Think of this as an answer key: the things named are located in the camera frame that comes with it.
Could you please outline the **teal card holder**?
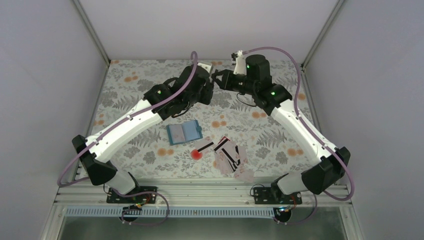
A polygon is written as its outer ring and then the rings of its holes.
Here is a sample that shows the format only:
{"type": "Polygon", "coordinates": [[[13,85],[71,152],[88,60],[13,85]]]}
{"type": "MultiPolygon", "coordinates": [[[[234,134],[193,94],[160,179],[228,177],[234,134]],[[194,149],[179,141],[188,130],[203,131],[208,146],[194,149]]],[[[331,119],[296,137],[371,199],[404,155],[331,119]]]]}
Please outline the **teal card holder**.
{"type": "Polygon", "coordinates": [[[166,126],[169,144],[180,145],[203,138],[202,127],[197,120],[186,121],[181,124],[170,124],[166,126]]]}

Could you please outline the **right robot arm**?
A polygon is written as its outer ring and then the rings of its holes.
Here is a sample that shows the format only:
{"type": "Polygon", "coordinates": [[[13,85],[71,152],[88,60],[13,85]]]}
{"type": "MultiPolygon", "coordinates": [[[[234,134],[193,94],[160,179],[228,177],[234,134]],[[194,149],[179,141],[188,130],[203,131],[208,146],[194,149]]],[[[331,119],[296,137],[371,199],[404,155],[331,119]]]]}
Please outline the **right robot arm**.
{"type": "Polygon", "coordinates": [[[271,198],[278,204],[290,194],[310,191],[321,194],[346,173],[350,160],[346,147],[337,147],[327,140],[295,106],[294,98],[281,84],[274,83],[269,61],[260,54],[235,57],[235,68],[215,71],[211,77],[222,90],[250,95],[257,107],[281,124],[312,161],[303,172],[287,173],[272,185],[271,198]]]}

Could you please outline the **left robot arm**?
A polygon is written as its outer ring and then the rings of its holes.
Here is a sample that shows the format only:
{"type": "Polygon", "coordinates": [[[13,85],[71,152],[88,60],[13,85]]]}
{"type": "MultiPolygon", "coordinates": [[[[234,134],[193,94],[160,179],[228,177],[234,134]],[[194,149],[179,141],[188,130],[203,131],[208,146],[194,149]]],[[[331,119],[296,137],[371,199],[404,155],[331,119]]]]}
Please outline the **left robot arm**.
{"type": "Polygon", "coordinates": [[[208,105],[213,95],[214,67],[189,65],[179,77],[154,85],[126,114],[96,134],[78,135],[72,144],[92,185],[107,185],[131,203],[139,197],[137,180],[112,163],[114,154],[148,128],[185,114],[193,105],[208,105]]]}

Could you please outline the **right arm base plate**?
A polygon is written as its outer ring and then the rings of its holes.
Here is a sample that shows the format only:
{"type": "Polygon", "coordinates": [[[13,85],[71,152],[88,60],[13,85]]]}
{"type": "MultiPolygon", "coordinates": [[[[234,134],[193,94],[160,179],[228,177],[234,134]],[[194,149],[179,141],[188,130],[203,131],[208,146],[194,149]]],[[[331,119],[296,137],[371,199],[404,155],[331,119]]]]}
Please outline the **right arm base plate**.
{"type": "Polygon", "coordinates": [[[280,191],[273,193],[271,187],[255,186],[251,194],[256,205],[300,205],[303,203],[300,192],[285,195],[280,191]]]}

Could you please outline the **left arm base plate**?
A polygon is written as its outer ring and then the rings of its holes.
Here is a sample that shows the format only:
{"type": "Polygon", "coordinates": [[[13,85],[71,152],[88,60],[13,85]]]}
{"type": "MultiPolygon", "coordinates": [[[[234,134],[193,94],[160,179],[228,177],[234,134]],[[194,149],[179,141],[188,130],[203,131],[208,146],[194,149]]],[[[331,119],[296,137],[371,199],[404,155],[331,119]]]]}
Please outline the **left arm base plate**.
{"type": "Polygon", "coordinates": [[[108,190],[108,204],[154,204],[156,202],[156,186],[139,186],[125,196],[118,195],[112,188],[108,190]]]}

